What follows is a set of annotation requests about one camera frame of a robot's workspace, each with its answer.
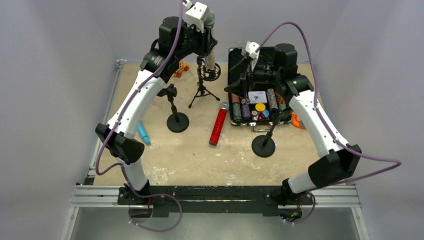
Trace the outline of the silver glitter microphone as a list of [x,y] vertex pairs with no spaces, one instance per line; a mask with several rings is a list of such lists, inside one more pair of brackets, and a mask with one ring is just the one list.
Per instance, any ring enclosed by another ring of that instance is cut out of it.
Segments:
[[207,34],[207,42],[208,42],[208,55],[205,57],[205,67],[208,72],[215,70],[215,63],[216,63],[216,57],[215,57],[215,31],[214,31],[214,24],[216,21],[215,13],[210,10],[208,13],[208,16],[204,22],[204,29],[208,31]]

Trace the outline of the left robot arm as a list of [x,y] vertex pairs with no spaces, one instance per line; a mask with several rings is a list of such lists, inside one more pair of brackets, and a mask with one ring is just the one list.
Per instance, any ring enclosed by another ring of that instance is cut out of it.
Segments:
[[145,146],[134,139],[138,124],[181,60],[191,54],[206,57],[211,53],[218,43],[213,37],[214,24],[211,17],[198,24],[178,16],[166,17],[124,102],[107,123],[95,128],[101,148],[108,149],[123,168],[126,185],[141,196],[149,194],[150,183],[141,163]]

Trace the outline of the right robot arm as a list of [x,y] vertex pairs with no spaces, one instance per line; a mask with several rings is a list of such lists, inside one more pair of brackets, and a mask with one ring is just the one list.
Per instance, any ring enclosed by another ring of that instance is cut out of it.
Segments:
[[301,194],[320,189],[351,177],[362,152],[357,144],[350,144],[315,99],[316,91],[311,81],[298,72],[295,47],[280,43],[273,47],[272,60],[259,64],[260,45],[247,42],[241,50],[242,59],[231,68],[239,78],[230,83],[225,92],[246,97],[257,85],[269,84],[284,100],[283,115],[300,116],[312,138],[319,159],[306,171],[282,181],[281,187],[270,197],[281,205],[299,198]]

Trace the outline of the blue toy microphone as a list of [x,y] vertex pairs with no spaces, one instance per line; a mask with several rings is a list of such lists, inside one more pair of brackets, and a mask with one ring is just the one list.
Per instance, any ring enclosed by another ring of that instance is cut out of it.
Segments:
[[141,140],[142,140],[145,144],[147,144],[147,145],[150,145],[150,144],[151,144],[150,137],[149,137],[149,135],[148,135],[148,133],[147,133],[146,129],[144,128],[144,126],[143,126],[143,124],[142,124],[141,122],[140,122],[140,123],[138,124],[138,126],[137,126],[137,132],[138,132],[138,134],[139,134],[139,136],[140,136]]

